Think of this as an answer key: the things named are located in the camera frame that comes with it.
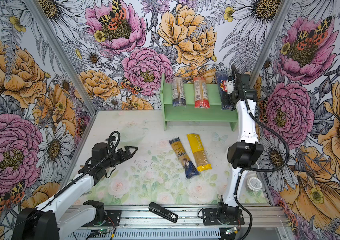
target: red pasta package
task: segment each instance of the red pasta package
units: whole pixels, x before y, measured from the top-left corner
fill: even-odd
[[[207,96],[206,79],[196,77],[194,80],[194,94],[196,108],[210,108],[209,97]]]

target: plastic wrapper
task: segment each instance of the plastic wrapper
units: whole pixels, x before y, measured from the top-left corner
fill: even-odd
[[[205,149],[203,148],[199,134],[191,133],[187,135],[190,147],[192,148],[193,156],[195,159],[196,168],[198,171],[211,169],[211,164],[207,161]]]
[[[183,79],[175,77],[172,81],[173,107],[186,107],[185,91],[183,90]]]
[[[201,77],[194,78],[194,94],[196,108],[210,108],[205,78]]]
[[[219,95],[221,96],[222,110],[231,110],[233,108],[233,105],[230,103],[230,96],[227,93],[227,71],[216,71],[215,80],[217,82]]]
[[[192,178],[193,176],[199,175],[199,172],[196,170],[193,162],[190,160],[189,156],[187,156],[185,148],[179,140],[179,137],[170,140],[169,143],[185,169],[186,178]]]

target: black mounting plate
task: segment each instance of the black mounting plate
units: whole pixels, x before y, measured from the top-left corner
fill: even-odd
[[[118,227],[120,217],[121,217],[121,213],[122,213],[121,210],[107,210],[107,209],[105,209],[106,219],[102,224],[94,225],[94,224],[91,224],[91,223],[87,223],[83,226],[84,227],[112,227],[113,223],[107,218],[107,217],[109,217],[114,222],[115,226]]]
[[[239,218],[240,224],[244,225],[244,219],[242,215],[242,211],[239,209],[239,215],[242,216]],[[217,209],[202,209],[202,217],[203,217],[203,224],[205,226],[212,226],[212,225],[239,225],[238,220],[231,219],[227,224],[222,224],[218,221],[217,217]]]

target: floral wallpaper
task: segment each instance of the floral wallpaper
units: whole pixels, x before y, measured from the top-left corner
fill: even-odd
[[[23,0],[21,24],[38,26]],[[39,0],[96,108],[160,109],[166,82],[250,71],[281,0]],[[295,17],[301,7],[293,7]]]
[[[288,165],[267,173],[297,239],[340,240],[340,1],[296,1],[255,88],[259,119],[288,143]],[[264,169],[283,145],[261,129]]]
[[[57,192],[89,120],[24,4],[0,1],[0,239]]]

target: green wooden shelf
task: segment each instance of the green wooden shelf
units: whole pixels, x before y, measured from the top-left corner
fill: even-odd
[[[165,75],[162,75],[161,82],[161,102],[164,121],[164,129],[168,121],[209,121],[209,122],[229,122],[231,130],[234,130],[238,121],[237,111],[222,110],[221,97],[216,84],[206,84],[209,96],[210,108],[194,107],[194,84],[184,84],[186,107],[173,107],[172,84],[165,83]]]

